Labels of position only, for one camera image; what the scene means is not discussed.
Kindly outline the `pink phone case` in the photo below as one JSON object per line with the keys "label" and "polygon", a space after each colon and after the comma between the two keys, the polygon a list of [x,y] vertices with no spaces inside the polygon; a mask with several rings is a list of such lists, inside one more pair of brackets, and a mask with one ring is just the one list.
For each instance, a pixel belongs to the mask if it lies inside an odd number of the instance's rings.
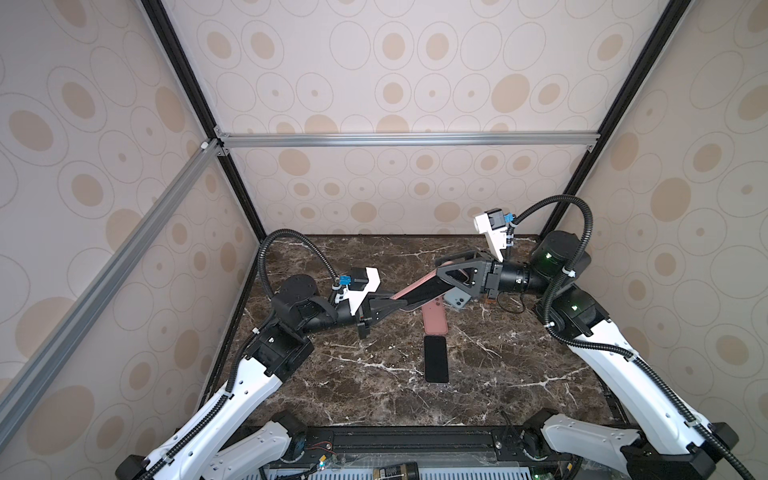
{"label": "pink phone case", "polygon": [[424,333],[427,336],[445,336],[448,332],[446,311],[440,298],[421,306]]}

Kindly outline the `phone with black screen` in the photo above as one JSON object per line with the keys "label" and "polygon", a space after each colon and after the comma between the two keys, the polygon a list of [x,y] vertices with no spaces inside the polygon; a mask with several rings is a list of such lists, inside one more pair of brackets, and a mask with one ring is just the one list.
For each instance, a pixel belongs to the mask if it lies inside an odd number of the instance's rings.
{"label": "phone with black screen", "polygon": [[448,349],[444,336],[424,337],[424,377],[428,383],[449,382]]}

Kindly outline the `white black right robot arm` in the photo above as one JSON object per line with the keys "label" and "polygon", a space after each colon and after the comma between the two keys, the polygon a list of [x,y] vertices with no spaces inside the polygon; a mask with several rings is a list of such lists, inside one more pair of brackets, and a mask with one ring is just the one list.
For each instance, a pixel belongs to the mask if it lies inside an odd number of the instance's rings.
{"label": "white black right robot arm", "polygon": [[572,269],[566,263],[580,245],[577,235],[554,231],[524,263],[484,252],[435,263],[440,280],[473,298],[536,296],[534,312],[548,334],[586,362],[634,420],[631,426],[606,427],[544,408],[523,424],[517,446],[533,461],[572,454],[632,479],[707,479],[721,460],[752,478],[732,452],[736,432],[690,407],[631,347],[599,302],[576,285],[590,258],[582,255]]}

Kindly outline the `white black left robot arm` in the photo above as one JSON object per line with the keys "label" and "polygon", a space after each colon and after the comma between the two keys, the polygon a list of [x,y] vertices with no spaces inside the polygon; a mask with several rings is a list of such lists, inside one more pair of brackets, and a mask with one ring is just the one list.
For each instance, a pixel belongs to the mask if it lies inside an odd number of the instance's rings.
{"label": "white black left robot arm", "polygon": [[130,455],[116,469],[119,479],[242,479],[284,455],[298,456],[306,428],[281,414],[256,433],[226,442],[250,414],[275,393],[313,352],[310,334],[346,326],[371,326],[408,301],[378,290],[378,272],[361,281],[344,276],[330,299],[316,281],[294,275],[271,297],[272,310],[246,341],[228,380],[175,434],[146,456]]}

